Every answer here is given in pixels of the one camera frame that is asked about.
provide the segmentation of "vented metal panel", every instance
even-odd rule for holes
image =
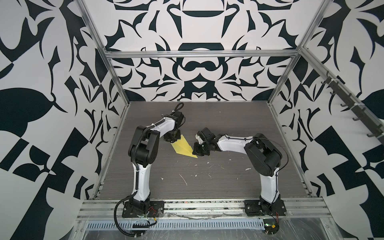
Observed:
[[[146,220],[120,220],[123,229],[131,229],[132,224],[147,225]],[[113,220],[89,221],[87,230],[102,231],[117,229]],[[210,230],[210,229],[260,229],[264,230],[262,219],[191,219],[191,220],[158,220],[152,230]]]

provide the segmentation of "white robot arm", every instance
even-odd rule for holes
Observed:
[[[215,136],[208,128],[204,128],[196,134],[196,139],[198,142],[194,144],[193,154],[199,156],[210,155],[210,151],[246,154],[260,174],[262,191],[258,211],[276,214],[273,206],[281,205],[277,178],[282,155],[263,134],[258,133],[250,137],[232,137],[226,134]]]
[[[148,212],[150,203],[149,174],[152,163],[155,161],[159,148],[160,137],[164,136],[167,142],[175,142],[180,139],[180,130],[185,120],[184,115],[179,110],[184,106],[180,103],[171,114],[149,126],[138,126],[133,135],[128,156],[135,172],[132,198],[130,207],[136,215],[145,215]]]

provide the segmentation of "yellow paper airplane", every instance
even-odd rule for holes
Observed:
[[[172,147],[176,153],[181,154],[181,155],[185,155],[185,156],[189,156],[189,157],[197,158],[196,155],[192,154],[193,149],[188,144],[187,140],[185,139],[185,137],[183,135],[181,135],[181,139],[179,139],[176,142],[171,143],[171,144],[172,144]]]

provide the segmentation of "black and white wallpaper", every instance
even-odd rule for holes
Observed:
[[[335,0],[309,50],[384,119],[384,2]]]
[[[384,119],[384,2],[335,0],[309,50]],[[343,237],[384,237],[384,146],[301,58],[273,103],[315,195]]]
[[[92,195],[124,109],[95,47],[72,0],[0,3],[1,239],[68,237]]]
[[[384,146],[322,81],[300,58],[273,102],[279,123],[343,237],[384,237]]]
[[[290,57],[119,58],[130,101],[268,100]]]
[[[295,49],[321,3],[320,0],[85,2],[108,51]]]

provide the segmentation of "white debris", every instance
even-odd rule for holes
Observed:
[[[183,178],[183,176],[181,176],[181,174],[179,174],[180,177],[184,180],[185,184],[188,186],[187,182],[185,181],[185,179]]]

